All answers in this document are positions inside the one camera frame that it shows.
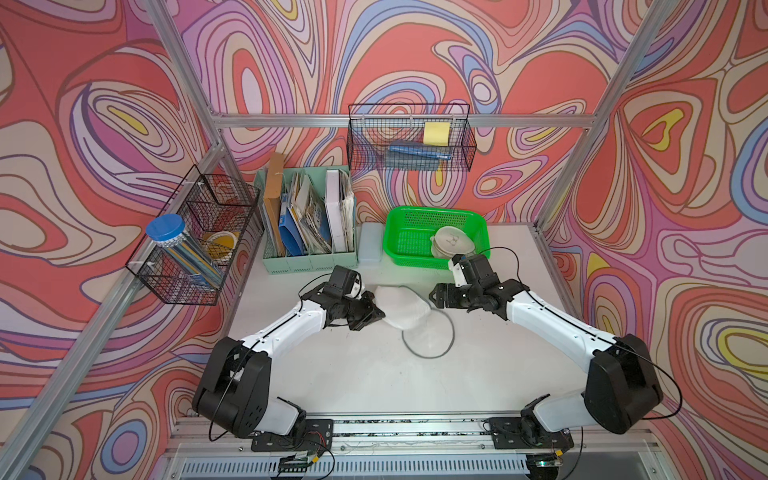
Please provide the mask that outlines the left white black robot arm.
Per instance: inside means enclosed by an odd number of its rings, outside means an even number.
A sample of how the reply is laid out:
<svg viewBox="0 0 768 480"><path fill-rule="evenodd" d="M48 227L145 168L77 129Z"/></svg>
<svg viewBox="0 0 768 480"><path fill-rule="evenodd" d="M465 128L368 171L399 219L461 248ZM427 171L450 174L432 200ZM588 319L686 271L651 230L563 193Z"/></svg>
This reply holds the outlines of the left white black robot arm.
<svg viewBox="0 0 768 480"><path fill-rule="evenodd" d="M300 439L306 411L270 393L272 367L309 337L328 328L360 331L385 318L361 274L336 266L298 292L288 313L242 339L224 337L213 347L192 409L226 433L245 439L271 434Z"/></svg>

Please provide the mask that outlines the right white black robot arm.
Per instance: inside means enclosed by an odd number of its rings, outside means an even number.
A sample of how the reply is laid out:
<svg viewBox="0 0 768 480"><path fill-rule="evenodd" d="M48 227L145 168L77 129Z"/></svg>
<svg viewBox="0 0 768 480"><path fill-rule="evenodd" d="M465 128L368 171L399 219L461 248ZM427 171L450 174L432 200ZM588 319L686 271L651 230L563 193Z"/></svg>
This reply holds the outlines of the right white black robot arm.
<svg viewBox="0 0 768 480"><path fill-rule="evenodd" d="M502 281L482 255L456 255L448 263L450 283L429 294L439 309L483 310L521 326L568 357L586 375L581 389L540 396L520 413L529 443L566 429L598 425L624 434L647 420L664 398L646 343L592 327L552 306L519 279Z"/></svg>

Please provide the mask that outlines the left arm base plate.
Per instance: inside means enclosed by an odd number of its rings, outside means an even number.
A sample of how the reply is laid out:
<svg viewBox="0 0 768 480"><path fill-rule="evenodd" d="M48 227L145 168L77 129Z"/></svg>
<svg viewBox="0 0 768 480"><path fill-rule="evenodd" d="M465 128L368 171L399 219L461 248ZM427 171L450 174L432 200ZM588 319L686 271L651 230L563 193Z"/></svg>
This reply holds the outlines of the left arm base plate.
<svg viewBox="0 0 768 480"><path fill-rule="evenodd" d="M256 453L311 451L321 452L333 442L335 423L332 419L310 418L300 420L285 435L257 432L251 441Z"/></svg>

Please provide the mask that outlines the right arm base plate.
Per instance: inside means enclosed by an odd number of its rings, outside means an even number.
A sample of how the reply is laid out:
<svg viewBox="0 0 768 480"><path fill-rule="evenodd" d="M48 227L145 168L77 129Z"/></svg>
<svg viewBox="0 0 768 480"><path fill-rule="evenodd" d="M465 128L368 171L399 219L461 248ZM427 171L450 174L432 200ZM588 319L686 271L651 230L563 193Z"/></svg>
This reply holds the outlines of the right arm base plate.
<svg viewBox="0 0 768 480"><path fill-rule="evenodd" d="M574 447L570 433L548 432L534 418L491 417L484 421L496 450L562 450Z"/></svg>

